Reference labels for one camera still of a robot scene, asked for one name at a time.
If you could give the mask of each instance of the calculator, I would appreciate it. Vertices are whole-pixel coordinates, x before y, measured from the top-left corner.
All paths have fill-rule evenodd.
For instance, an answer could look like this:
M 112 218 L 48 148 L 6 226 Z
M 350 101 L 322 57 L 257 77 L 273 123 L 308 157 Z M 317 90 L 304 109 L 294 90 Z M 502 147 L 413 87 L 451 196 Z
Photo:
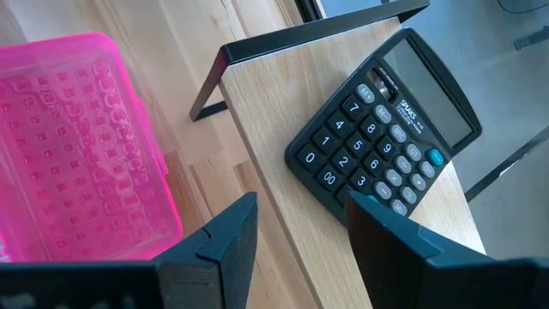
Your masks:
M 344 224 L 349 191 L 409 216 L 481 131 L 449 70 L 405 28 L 337 89 L 287 146 L 285 161 Z

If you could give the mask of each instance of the calculator display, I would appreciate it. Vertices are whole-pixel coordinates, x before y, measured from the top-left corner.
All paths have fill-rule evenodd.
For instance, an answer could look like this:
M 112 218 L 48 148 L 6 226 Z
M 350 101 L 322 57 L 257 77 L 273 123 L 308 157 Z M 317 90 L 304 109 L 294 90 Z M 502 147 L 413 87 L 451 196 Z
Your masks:
M 407 40 L 398 43 L 383 59 L 417 99 L 450 147 L 454 147 L 473 133 L 471 126 Z

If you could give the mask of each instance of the teal button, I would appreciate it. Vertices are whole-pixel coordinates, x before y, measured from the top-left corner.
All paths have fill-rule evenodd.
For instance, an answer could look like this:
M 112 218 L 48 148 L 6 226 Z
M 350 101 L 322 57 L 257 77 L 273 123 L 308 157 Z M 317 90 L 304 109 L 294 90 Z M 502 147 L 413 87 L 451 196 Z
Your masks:
M 370 198 L 372 201 L 376 202 L 376 203 L 379 203 L 379 201 L 377 200 L 376 197 L 374 196 L 368 196 L 368 198 Z
M 444 164 L 443 154 L 441 154 L 436 148 L 433 148 L 427 152 L 427 159 L 429 159 L 431 164 L 435 167 L 441 167 Z

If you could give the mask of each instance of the calculator button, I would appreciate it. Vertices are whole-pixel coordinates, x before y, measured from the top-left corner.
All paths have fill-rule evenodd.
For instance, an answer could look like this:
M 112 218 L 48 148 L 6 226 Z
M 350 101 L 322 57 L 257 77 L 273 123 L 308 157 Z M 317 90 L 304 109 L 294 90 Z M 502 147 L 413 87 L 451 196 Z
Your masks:
M 410 160 L 412 161 L 419 161 L 421 160 L 421 152 L 414 144 L 408 144 L 404 148 L 404 151 L 406 152 L 406 155 Z
M 354 121 L 359 121 L 365 114 L 364 104 L 359 101 L 354 95 L 351 95 L 343 102 L 343 110 Z
M 396 154 L 396 147 L 387 136 L 377 144 L 377 150 L 387 160 L 392 159 Z
M 410 176 L 410 182 L 418 191 L 423 191 L 427 187 L 427 184 L 419 174 L 412 174 L 412 176 Z
M 360 136 L 359 133 L 354 132 L 351 138 L 347 140 L 347 146 L 351 149 L 351 152 L 357 158 L 360 158 L 368 149 L 368 143 Z
M 360 84 L 356 88 L 356 93 L 366 104 L 371 104 L 376 99 L 374 93 L 365 84 Z
M 402 177 L 394 169 L 390 168 L 385 171 L 385 179 L 393 186 L 402 185 Z
M 397 142 L 406 141 L 406 132 L 398 124 L 391 125 L 389 133 Z
M 340 185 L 341 177 L 330 166 L 326 166 L 318 174 L 317 179 L 328 189 L 333 192 Z
M 348 186 L 348 185 L 344 185 L 343 188 L 341 188 L 341 190 L 337 193 L 337 199 L 342 203 L 342 204 L 345 204 L 345 199 L 347 198 L 347 193 L 349 191 L 352 191 L 353 189 Z
M 376 153 L 370 153 L 364 160 L 364 165 L 374 176 L 377 176 L 385 169 L 385 165 Z
M 412 165 L 404 156 L 399 155 L 395 159 L 396 167 L 401 173 L 410 173 L 412 172 Z
M 351 124 L 340 112 L 335 114 L 328 120 L 328 126 L 339 137 L 345 137 L 351 131 Z
M 318 165 L 323 160 L 323 157 L 310 145 L 307 144 L 298 153 L 298 160 L 309 170 L 314 173 L 318 169 Z
M 408 213 L 408 209 L 400 200 L 392 200 L 389 206 L 399 215 L 406 215 Z
M 340 149 L 340 151 L 337 152 L 337 154 L 334 155 L 332 158 L 332 162 L 334 162 L 334 165 L 339 168 L 340 171 L 342 171 L 344 174 L 349 174 L 356 166 L 357 163 L 353 160 L 351 155 L 347 153 L 347 151 Z
M 312 137 L 312 140 L 326 155 L 331 154 L 339 143 L 339 139 L 324 127 Z
M 429 159 L 431 164 L 435 167 L 441 167 L 444 164 L 443 154 L 441 154 L 436 148 L 433 148 L 427 152 L 427 159 Z
M 391 198 L 391 189 L 382 181 L 377 181 L 374 185 L 374 191 L 384 200 Z
M 362 192 L 367 192 L 371 185 L 371 179 L 362 169 L 358 169 L 351 177 L 351 183 Z
M 381 134 L 381 128 L 374 118 L 368 116 L 360 125 L 360 129 L 364 132 L 367 139 L 375 141 Z
M 388 124 L 391 122 L 391 114 L 385 106 L 378 105 L 374 107 L 374 114 L 376 115 L 377 120 L 381 121 L 382 124 Z
M 427 178 L 435 177 L 435 169 L 427 161 L 423 161 L 419 164 L 419 170 Z
M 401 196 L 406 201 L 406 203 L 414 204 L 418 201 L 418 196 L 413 193 L 413 190 L 410 187 L 402 187 Z

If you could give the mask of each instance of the plastic storage box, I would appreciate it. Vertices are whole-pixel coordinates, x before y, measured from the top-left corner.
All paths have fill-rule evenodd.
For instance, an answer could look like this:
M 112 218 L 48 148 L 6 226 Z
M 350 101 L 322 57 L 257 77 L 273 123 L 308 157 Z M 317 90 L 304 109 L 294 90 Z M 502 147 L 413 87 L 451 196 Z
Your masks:
M 150 259 L 181 240 L 166 163 L 114 42 L 0 48 L 4 261 Z

